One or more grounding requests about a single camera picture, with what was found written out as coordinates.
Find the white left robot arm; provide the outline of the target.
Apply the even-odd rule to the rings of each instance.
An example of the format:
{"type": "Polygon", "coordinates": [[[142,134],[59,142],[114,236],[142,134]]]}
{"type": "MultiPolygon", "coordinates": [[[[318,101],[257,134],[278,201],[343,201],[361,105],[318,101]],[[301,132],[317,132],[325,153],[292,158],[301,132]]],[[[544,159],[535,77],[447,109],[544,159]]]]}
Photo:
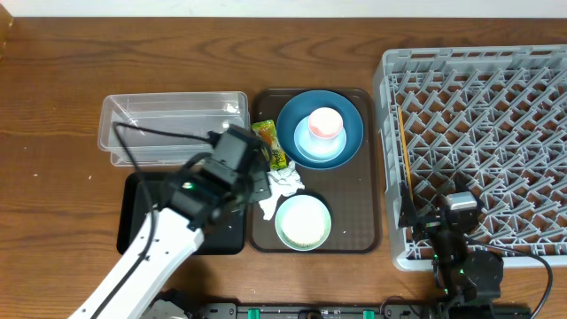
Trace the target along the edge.
{"type": "Polygon", "coordinates": [[[263,155],[236,165],[205,156],[163,181],[135,239],[74,318],[139,318],[169,277],[233,212],[271,195],[263,155]]]}

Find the light blue bowl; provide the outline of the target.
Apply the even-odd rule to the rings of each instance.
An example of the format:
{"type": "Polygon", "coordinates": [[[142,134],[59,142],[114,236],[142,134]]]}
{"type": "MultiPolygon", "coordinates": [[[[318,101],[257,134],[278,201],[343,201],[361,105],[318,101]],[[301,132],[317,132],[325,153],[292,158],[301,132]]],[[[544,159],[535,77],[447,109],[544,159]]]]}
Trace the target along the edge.
{"type": "Polygon", "coordinates": [[[311,131],[307,116],[294,131],[294,143],[307,160],[326,162],[335,159],[346,148],[346,130],[342,128],[334,137],[319,137],[311,131]]]}

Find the black tray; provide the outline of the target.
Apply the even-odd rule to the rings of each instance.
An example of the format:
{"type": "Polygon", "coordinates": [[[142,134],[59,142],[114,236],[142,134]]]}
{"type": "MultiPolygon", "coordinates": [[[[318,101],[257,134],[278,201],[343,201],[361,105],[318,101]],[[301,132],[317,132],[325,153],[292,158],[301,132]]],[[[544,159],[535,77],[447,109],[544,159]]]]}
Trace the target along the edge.
{"type": "MultiPolygon", "coordinates": [[[[144,172],[144,180],[154,199],[159,195],[161,182],[168,172],[144,172]]],[[[120,224],[116,241],[119,254],[124,254],[135,238],[145,219],[145,197],[139,187],[139,180],[131,174],[125,181],[120,212],[120,224]]],[[[234,255],[245,245],[246,209],[235,211],[221,228],[207,235],[196,255],[234,255]]]]}

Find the white tissue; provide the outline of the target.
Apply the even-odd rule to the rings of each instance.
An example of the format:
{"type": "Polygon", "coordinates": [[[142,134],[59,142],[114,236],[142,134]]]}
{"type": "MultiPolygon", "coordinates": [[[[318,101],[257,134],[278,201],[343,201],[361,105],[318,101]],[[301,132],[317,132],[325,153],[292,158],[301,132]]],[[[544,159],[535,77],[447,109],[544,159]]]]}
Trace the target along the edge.
{"type": "Polygon", "coordinates": [[[281,197],[290,197],[298,190],[304,190],[305,185],[296,169],[296,163],[292,160],[286,168],[270,170],[268,172],[269,189],[271,196],[259,202],[263,211],[263,219],[269,221],[276,213],[277,202],[281,197]]]}

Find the wooden chopstick left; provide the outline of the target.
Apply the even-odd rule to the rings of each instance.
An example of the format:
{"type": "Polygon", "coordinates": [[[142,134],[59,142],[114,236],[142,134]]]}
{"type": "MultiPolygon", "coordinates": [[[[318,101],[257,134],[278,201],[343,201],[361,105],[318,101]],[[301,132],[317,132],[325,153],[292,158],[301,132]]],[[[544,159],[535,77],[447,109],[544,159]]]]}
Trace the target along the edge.
{"type": "Polygon", "coordinates": [[[411,170],[410,170],[410,163],[408,158],[408,148],[407,148],[407,140],[405,135],[405,127],[404,127],[404,120],[403,120],[403,113],[400,106],[397,108],[398,112],[398,120],[400,125],[400,140],[402,145],[402,152],[404,158],[404,165],[405,165],[405,172],[408,182],[408,190],[410,198],[413,200],[413,186],[412,186],[412,179],[411,179],[411,170]]]}

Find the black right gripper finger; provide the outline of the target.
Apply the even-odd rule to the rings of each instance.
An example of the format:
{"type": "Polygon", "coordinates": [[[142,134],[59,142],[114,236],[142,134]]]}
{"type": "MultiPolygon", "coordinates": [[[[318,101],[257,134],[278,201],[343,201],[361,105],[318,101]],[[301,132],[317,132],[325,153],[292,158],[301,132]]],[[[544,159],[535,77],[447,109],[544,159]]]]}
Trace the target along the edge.
{"type": "Polygon", "coordinates": [[[417,211],[410,194],[410,189],[405,182],[400,183],[400,217],[398,226],[400,228],[413,227],[417,224],[417,211]]]}
{"type": "Polygon", "coordinates": [[[451,194],[470,191],[467,184],[468,181],[468,177],[461,172],[456,172],[449,178],[446,177],[435,187],[435,198],[442,198],[451,194]]]}

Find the green bowl with rice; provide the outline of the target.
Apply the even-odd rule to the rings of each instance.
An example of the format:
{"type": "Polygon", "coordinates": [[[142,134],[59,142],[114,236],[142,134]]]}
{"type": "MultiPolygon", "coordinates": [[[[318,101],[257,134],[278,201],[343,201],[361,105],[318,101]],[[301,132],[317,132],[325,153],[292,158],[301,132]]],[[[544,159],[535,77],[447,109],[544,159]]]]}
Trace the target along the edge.
{"type": "Polygon", "coordinates": [[[313,196],[295,195],[276,210],[276,234],[294,251],[307,252],[320,247],[329,237],[331,226],[329,209],[313,196]]]}

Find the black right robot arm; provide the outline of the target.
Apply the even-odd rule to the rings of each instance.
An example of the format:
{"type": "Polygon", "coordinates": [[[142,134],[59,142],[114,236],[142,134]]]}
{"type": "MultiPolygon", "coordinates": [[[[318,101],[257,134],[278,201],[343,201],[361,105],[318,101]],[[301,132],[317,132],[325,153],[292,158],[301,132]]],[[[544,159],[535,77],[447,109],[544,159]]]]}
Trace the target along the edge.
{"type": "Polygon", "coordinates": [[[490,251],[471,252],[465,234],[478,225],[484,204],[454,177],[455,192],[441,197],[433,215],[420,215],[411,190],[400,185],[398,226],[410,228],[416,241],[427,239],[434,252],[434,278],[445,295],[423,313],[429,318],[494,318],[493,300],[501,296],[502,257],[490,251]]]}

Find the dark blue plate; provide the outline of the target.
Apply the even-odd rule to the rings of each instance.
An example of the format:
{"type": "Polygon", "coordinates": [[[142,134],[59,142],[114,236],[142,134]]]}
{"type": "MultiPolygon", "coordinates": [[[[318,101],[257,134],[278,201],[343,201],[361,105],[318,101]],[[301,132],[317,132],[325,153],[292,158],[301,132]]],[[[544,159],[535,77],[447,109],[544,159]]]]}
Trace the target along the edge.
{"type": "Polygon", "coordinates": [[[358,92],[358,89],[311,89],[300,92],[289,100],[283,106],[276,122],[277,138],[285,154],[302,167],[314,170],[328,170],[346,164],[359,151],[364,140],[361,112],[353,97],[353,94],[358,92]],[[335,109],[342,116],[346,146],[335,159],[317,163],[299,152],[293,135],[302,120],[316,108],[324,106],[335,109]]]}

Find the grey plastic dishwasher rack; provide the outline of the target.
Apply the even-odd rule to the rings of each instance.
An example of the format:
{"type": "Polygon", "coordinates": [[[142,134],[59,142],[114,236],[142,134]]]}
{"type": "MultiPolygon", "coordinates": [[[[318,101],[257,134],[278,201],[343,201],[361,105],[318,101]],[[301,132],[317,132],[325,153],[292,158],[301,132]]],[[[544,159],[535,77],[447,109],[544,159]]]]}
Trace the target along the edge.
{"type": "Polygon", "coordinates": [[[407,182],[403,113],[413,200],[432,215],[435,187],[456,172],[483,202],[478,243],[505,247],[509,268],[566,263],[566,48],[537,46],[394,49],[373,79],[382,137],[392,263],[431,268],[432,248],[400,228],[407,182]]]}

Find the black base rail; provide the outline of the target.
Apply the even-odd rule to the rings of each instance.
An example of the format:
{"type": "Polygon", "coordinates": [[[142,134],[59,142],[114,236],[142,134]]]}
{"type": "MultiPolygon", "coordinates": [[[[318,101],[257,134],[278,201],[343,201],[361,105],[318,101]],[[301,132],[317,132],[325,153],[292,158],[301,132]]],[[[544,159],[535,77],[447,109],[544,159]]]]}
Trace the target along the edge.
{"type": "Polygon", "coordinates": [[[161,292],[142,314],[146,319],[409,319],[530,318],[527,307],[458,307],[446,315],[434,306],[391,297],[379,305],[240,304],[234,300],[191,302],[176,290],[161,292]]]}

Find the pink cup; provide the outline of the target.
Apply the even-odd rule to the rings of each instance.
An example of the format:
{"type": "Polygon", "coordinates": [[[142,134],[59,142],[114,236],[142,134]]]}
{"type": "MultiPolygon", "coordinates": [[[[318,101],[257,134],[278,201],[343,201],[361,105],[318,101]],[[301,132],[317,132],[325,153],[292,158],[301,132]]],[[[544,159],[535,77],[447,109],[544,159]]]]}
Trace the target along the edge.
{"type": "Polygon", "coordinates": [[[308,127],[314,136],[323,139],[333,138],[343,128],[343,118],[335,109],[320,107],[308,116],[308,127]]]}

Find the yellow green snack wrapper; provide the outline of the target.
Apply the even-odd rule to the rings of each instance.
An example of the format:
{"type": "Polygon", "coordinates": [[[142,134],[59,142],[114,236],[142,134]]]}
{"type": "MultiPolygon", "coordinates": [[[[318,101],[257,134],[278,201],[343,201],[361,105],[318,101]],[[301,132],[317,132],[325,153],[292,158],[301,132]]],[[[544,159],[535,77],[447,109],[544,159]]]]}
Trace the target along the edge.
{"type": "Polygon", "coordinates": [[[288,167],[286,155],[276,134],[276,125],[273,120],[260,121],[252,124],[252,131],[259,136],[269,147],[269,165],[272,170],[288,167]]]}

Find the clear plastic bin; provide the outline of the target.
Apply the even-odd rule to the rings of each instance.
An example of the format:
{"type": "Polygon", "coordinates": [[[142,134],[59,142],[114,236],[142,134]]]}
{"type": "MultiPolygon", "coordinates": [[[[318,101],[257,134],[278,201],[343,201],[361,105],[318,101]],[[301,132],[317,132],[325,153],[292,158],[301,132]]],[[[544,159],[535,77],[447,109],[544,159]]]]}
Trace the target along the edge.
{"type": "Polygon", "coordinates": [[[231,125],[251,126],[248,98],[240,91],[110,95],[102,105],[98,148],[110,153],[110,161],[116,167],[129,167],[131,161],[113,132],[115,121],[133,126],[119,131],[141,167],[180,166],[198,153],[210,152],[212,147],[196,140],[139,131],[139,127],[205,136],[209,131],[222,132],[231,125]]]}

